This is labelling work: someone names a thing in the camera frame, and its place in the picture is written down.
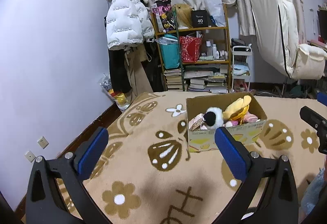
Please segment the cardboard box with yellow print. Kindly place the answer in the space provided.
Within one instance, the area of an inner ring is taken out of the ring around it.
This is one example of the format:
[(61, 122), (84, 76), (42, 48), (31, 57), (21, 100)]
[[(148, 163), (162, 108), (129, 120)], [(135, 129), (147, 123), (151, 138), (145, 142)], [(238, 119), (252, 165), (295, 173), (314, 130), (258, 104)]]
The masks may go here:
[(226, 128), (243, 144), (254, 143), (267, 120), (261, 105), (247, 92), (188, 98), (186, 106), (191, 153), (218, 149), (218, 128)]

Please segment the black box with number 40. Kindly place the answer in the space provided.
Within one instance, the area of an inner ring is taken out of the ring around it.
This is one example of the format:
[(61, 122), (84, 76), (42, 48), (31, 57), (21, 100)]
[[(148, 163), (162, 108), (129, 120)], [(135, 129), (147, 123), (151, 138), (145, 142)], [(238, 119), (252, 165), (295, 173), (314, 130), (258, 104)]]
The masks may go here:
[(196, 10), (191, 12), (192, 26), (194, 28), (208, 26), (208, 14), (206, 10)]

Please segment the light blue fuzzy sleeve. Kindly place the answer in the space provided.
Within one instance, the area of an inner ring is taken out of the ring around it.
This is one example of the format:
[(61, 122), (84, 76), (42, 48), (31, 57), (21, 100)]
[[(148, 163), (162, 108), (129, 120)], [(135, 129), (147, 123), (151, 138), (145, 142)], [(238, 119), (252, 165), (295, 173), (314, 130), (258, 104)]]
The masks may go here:
[(321, 169), (314, 180), (309, 184), (308, 188), (305, 190), (300, 204), (301, 209), (306, 216), (311, 213), (313, 208), (318, 203), (320, 191), (326, 183), (324, 179), (324, 172), (325, 169)]

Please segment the stack of books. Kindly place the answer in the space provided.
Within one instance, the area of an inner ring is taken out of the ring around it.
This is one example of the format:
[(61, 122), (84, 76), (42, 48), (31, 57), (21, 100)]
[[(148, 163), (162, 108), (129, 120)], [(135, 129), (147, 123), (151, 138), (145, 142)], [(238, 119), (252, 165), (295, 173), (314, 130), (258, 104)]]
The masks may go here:
[(167, 90), (182, 90), (183, 81), (181, 69), (169, 69), (164, 71)]

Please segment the yellow wooden shelf unit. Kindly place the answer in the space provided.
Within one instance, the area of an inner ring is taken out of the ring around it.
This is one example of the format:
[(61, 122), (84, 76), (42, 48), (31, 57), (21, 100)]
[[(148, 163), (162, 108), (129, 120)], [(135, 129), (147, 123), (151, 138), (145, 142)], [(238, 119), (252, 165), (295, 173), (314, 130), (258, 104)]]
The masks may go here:
[[(180, 59), (180, 77), (182, 80), (182, 90), (185, 90), (185, 70), (184, 66), (186, 65), (201, 65), (201, 64), (226, 64), (227, 67), (227, 91), (230, 91), (231, 88), (231, 41), (230, 41), (230, 32), (228, 24), (228, 14), (227, 14), (227, 5), (223, 4), (224, 10), (224, 19), (226, 26), (224, 27), (197, 27), (197, 28), (188, 28), (188, 29), (177, 29), (168, 31), (168, 35), (175, 34), (177, 37), (178, 43), (178, 54)], [(224, 31), (224, 40), (219, 40), (218, 43), (225, 45), (225, 51), (223, 59), (214, 59), (214, 60), (200, 60), (200, 46), (202, 43), (201, 37), (190, 37), (190, 36), (180, 36), (180, 33), (183, 32), (197, 32), (197, 31), (207, 31), (207, 30), (223, 30)]]

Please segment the yellow plush dog toy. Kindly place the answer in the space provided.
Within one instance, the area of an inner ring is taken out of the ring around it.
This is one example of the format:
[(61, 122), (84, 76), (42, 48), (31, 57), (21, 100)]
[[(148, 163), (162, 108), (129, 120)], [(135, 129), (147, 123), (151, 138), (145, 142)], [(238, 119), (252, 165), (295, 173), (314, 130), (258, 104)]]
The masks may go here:
[(244, 116), (249, 110), (251, 101), (252, 98), (249, 95), (235, 100), (228, 107), (226, 107), (225, 111), (223, 112), (223, 120), (227, 122), (229, 120), (237, 120)]

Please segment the teal storage bag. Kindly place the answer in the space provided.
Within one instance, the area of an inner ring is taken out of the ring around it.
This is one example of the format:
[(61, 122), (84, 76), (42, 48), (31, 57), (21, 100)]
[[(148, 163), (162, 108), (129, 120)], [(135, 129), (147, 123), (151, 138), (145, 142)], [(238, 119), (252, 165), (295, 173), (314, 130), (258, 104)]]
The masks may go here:
[(180, 66), (180, 54), (177, 37), (164, 35), (157, 40), (166, 69), (176, 69)]

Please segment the white metal trolley cart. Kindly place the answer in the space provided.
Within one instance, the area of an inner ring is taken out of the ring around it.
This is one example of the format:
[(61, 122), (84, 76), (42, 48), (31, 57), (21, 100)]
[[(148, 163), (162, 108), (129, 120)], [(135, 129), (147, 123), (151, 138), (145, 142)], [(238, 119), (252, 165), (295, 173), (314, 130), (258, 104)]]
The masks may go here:
[(232, 47), (232, 92), (249, 92), (251, 84), (252, 44)]

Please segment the black hanging garment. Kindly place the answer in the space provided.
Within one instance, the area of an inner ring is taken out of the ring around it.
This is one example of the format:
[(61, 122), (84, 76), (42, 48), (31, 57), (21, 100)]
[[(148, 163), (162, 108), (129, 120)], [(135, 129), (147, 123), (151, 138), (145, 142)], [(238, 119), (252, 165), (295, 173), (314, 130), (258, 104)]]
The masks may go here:
[(115, 92), (130, 92), (131, 86), (125, 68), (124, 50), (109, 50), (109, 72), (111, 84)]

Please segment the white wall socket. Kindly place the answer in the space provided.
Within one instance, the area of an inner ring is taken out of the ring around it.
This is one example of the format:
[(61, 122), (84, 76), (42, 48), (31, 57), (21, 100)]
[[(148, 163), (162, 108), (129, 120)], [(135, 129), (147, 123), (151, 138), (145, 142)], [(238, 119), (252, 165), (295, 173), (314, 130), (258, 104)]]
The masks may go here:
[(28, 150), (24, 156), (29, 162), (33, 162), (36, 159), (36, 156), (30, 150)]
[(37, 141), (37, 143), (39, 144), (39, 146), (40, 146), (42, 149), (45, 149), (45, 148), (49, 145), (49, 143), (48, 143), (48, 141), (47, 141), (47, 139), (46, 139), (45, 137), (41, 137), (41, 138)]

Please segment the beige hanging coat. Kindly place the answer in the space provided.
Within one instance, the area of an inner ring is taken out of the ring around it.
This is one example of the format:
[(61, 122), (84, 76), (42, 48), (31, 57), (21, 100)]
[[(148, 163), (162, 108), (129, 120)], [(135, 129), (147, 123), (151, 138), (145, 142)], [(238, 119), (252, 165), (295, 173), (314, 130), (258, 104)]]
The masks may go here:
[(151, 93), (152, 87), (142, 62), (147, 61), (145, 46), (143, 44), (131, 48), (125, 53), (125, 68), (131, 90), (125, 95), (129, 102), (133, 102), (142, 93)]

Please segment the beige brown patterned rug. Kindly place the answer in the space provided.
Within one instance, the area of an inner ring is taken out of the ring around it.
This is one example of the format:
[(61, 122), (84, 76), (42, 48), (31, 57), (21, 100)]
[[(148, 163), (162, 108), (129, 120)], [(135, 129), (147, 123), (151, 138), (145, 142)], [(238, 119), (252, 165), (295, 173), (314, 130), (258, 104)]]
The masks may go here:
[(309, 215), (305, 190), (326, 155), (301, 146), (317, 132), (300, 118), (307, 106), (326, 119), (326, 97), (255, 97), (267, 120), (243, 144), (251, 167), (234, 178), (219, 149), (188, 149), (188, 98), (205, 94), (144, 93), (107, 129), (109, 141), (91, 176), (79, 180), (75, 152), (36, 158), (26, 197), (27, 223), (326, 223), (326, 185)]

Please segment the red gift bag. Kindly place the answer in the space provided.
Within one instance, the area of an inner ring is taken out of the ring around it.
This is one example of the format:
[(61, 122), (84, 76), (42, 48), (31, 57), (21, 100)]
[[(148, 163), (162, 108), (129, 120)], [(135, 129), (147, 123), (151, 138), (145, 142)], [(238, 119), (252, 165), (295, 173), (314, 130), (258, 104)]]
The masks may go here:
[(195, 63), (200, 56), (201, 37), (181, 36), (181, 56), (183, 63)]

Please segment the white black fluffy chick toy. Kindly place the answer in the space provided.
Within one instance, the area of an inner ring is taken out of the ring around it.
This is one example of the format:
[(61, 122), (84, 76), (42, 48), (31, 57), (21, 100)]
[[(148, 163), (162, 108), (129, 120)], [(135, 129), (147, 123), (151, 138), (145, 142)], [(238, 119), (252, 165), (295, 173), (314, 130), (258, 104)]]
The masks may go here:
[(216, 130), (224, 124), (222, 109), (218, 107), (209, 107), (203, 118), (207, 128), (211, 130)]

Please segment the white puffer jacket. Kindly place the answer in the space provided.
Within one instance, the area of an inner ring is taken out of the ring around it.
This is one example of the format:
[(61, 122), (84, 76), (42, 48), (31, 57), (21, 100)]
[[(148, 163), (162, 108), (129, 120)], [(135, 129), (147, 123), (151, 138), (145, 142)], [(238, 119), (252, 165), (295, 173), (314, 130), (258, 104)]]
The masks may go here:
[(154, 39), (148, 0), (112, 0), (106, 16), (106, 36), (111, 51), (125, 50)]

